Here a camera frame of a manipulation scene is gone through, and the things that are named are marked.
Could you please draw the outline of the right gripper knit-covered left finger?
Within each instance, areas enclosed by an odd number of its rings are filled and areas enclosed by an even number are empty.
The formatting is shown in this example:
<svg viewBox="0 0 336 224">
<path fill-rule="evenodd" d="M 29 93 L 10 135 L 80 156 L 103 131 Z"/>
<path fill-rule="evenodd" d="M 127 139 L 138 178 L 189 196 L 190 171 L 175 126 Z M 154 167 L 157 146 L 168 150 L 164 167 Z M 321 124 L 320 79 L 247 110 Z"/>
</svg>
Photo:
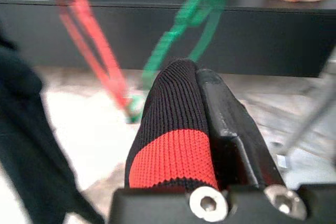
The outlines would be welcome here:
<svg viewBox="0 0 336 224">
<path fill-rule="evenodd" d="M 156 77 L 126 161 L 126 187 L 218 187 L 197 70 L 180 59 Z"/>
</svg>

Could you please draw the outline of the red plastic clothes hanger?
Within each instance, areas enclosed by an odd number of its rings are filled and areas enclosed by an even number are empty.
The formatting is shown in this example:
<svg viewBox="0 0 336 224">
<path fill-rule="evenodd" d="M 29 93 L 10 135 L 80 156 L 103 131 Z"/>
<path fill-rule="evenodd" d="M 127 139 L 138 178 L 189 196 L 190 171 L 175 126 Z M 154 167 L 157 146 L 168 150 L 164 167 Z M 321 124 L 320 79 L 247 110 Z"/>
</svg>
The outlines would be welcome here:
<svg viewBox="0 0 336 224">
<path fill-rule="evenodd" d="M 133 99 L 127 82 L 88 0 L 57 0 L 59 17 L 91 70 L 118 106 L 130 116 Z"/>
</svg>

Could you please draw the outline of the black printed t-shirt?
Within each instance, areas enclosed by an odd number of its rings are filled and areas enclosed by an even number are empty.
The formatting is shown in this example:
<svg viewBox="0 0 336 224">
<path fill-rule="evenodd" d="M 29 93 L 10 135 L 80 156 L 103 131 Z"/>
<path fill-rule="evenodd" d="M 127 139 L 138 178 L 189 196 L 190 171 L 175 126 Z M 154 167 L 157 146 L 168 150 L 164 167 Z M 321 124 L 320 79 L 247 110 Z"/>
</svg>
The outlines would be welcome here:
<svg viewBox="0 0 336 224">
<path fill-rule="evenodd" d="M 32 224 L 63 224 L 68 213 L 90 224 L 105 224 L 77 188 L 48 124 L 42 87 L 0 28 L 0 163 Z"/>
</svg>

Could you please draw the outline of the black tv console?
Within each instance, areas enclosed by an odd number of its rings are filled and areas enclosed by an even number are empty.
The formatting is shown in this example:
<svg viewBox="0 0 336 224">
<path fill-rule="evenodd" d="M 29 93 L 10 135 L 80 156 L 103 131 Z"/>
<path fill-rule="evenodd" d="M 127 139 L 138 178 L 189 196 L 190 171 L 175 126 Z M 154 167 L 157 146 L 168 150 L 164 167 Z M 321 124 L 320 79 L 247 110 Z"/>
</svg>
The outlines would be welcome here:
<svg viewBox="0 0 336 224">
<path fill-rule="evenodd" d="M 120 66 L 142 69 L 185 0 L 89 0 Z M 55 0 L 0 0 L 0 27 L 32 65 L 87 64 Z M 199 64 L 220 73 L 316 77 L 336 46 L 336 0 L 227 0 Z"/>
</svg>

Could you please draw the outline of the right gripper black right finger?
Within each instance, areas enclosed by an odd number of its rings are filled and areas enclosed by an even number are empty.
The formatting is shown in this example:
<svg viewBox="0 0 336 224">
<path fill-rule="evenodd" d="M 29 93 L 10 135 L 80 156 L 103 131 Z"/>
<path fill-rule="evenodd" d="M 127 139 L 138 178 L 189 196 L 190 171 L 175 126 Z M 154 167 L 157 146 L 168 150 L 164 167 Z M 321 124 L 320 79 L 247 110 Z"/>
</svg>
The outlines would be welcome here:
<svg viewBox="0 0 336 224">
<path fill-rule="evenodd" d="M 222 78 L 209 69 L 198 70 L 196 78 L 219 188 L 284 185 L 255 121 Z"/>
</svg>

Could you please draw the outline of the green plastic clothes hanger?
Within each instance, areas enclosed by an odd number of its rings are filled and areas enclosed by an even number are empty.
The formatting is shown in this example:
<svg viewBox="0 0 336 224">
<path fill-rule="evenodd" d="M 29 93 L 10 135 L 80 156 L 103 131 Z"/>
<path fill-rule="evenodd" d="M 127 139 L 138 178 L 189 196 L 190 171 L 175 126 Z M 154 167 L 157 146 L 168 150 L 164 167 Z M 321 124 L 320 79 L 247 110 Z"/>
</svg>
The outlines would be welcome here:
<svg viewBox="0 0 336 224">
<path fill-rule="evenodd" d="M 222 14 L 221 3 L 225 0 L 186 0 L 174 18 L 170 30 L 163 33 L 152 50 L 151 56 L 143 68 L 141 84 L 148 89 L 153 84 L 155 73 L 159 70 L 163 60 L 173 43 L 176 42 L 187 29 L 198 27 L 206 22 L 199 41 L 190 52 L 187 59 L 197 62 L 209 43 L 212 41 Z"/>
</svg>

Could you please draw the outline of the metal clothes rack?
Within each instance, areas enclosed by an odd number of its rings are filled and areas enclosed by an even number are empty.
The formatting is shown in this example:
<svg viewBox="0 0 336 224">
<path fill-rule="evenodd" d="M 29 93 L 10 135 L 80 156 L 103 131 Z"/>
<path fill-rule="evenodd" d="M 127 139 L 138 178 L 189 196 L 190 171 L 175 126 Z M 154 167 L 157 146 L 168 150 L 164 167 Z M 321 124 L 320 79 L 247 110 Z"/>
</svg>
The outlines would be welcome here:
<svg viewBox="0 0 336 224">
<path fill-rule="evenodd" d="M 328 112 L 336 103 L 336 46 L 334 47 L 324 71 L 330 78 L 330 83 L 320 91 L 321 97 L 312 109 L 303 117 L 303 120 L 289 136 L 283 147 L 278 151 L 277 156 L 288 156 L 289 153 L 304 140 L 310 129 Z"/>
</svg>

